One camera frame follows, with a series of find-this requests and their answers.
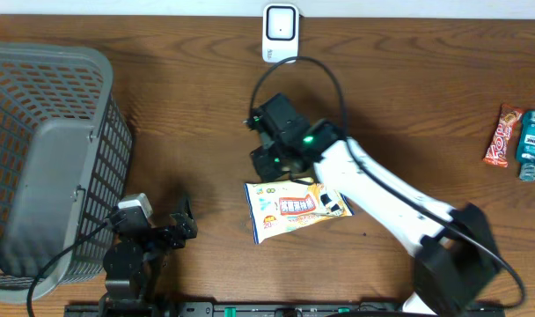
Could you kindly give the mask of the large yellow snack bag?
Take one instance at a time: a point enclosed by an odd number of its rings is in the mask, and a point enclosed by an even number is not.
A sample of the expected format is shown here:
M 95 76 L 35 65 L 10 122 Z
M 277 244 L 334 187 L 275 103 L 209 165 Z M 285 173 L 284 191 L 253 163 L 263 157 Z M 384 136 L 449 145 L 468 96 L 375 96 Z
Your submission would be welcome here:
M 354 215 L 344 195 L 309 177 L 246 183 L 244 191 L 255 244 L 332 218 Z

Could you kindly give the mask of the red chocolate bar wrapper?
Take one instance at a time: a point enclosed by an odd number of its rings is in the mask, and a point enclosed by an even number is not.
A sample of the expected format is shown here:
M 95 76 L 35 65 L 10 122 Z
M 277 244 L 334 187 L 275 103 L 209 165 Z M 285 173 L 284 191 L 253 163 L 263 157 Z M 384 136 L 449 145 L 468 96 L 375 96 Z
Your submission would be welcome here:
M 499 119 L 492 140 L 483 161 L 491 166 L 507 167 L 507 151 L 514 127 L 520 122 L 524 110 L 509 104 L 502 104 Z

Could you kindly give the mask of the teal mouthwash bottle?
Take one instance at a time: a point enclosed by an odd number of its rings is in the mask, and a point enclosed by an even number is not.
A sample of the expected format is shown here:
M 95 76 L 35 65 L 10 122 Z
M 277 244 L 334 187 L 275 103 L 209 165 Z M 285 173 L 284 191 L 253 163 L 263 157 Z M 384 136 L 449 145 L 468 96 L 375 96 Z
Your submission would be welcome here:
M 535 181 L 535 110 L 524 114 L 516 158 L 520 163 L 519 179 Z

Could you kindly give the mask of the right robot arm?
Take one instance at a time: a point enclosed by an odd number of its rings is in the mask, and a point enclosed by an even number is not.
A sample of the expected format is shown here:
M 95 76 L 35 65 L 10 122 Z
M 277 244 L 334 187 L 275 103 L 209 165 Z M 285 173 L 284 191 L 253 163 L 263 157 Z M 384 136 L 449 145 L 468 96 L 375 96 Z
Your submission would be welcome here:
M 276 94 L 251 110 L 246 126 L 260 135 L 251 153 L 263 181 L 311 167 L 329 188 L 361 207 L 414 258 L 410 313 L 464 316 L 502 266 L 486 215 L 473 204 L 457 210 L 405 183 L 332 122 L 315 124 Z

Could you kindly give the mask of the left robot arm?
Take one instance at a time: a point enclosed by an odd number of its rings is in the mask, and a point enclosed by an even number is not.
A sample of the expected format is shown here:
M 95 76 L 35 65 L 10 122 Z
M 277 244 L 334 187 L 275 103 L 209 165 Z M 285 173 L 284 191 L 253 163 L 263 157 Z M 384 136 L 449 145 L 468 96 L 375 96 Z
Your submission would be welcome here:
M 99 316 L 179 314 L 175 304 L 155 295 L 155 287 L 166 256 L 197 236 L 190 199 L 182 196 L 169 215 L 170 225 L 153 225 L 152 215 L 144 193 L 124 197 L 110 215 L 109 223 L 119 242 L 104 255 L 106 294 L 99 301 Z

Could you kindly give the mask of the white barcode scanner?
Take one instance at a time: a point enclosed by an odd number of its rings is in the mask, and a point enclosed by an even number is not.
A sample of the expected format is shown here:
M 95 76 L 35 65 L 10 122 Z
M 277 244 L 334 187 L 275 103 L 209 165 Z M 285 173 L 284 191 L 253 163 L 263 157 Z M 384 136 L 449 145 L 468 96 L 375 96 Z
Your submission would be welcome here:
M 262 58 L 278 63 L 298 56 L 299 9 L 294 4 L 267 4 L 262 18 Z

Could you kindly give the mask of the grey plastic basket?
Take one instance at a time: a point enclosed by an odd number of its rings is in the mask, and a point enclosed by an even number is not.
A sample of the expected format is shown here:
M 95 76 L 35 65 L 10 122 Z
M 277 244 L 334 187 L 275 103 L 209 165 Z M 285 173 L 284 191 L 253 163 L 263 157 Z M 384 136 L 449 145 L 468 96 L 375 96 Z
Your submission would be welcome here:
M 0 42 L 0 302 L 102 269 L 133 138 L 99 51 Z

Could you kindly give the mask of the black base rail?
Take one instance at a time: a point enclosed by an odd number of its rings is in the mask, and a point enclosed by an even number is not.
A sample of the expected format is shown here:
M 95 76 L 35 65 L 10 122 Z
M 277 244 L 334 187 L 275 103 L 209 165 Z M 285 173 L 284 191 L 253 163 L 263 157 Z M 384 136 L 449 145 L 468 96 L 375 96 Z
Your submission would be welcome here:
M 163 306 L 128 304 L 108 300 L 99 304 L 71 304 L 65 317 L 167 316 L 167 317 L 326 317 L 326 316 L 405 316 L 392 302 L 359 304 L 214 304 L 179 302 Z

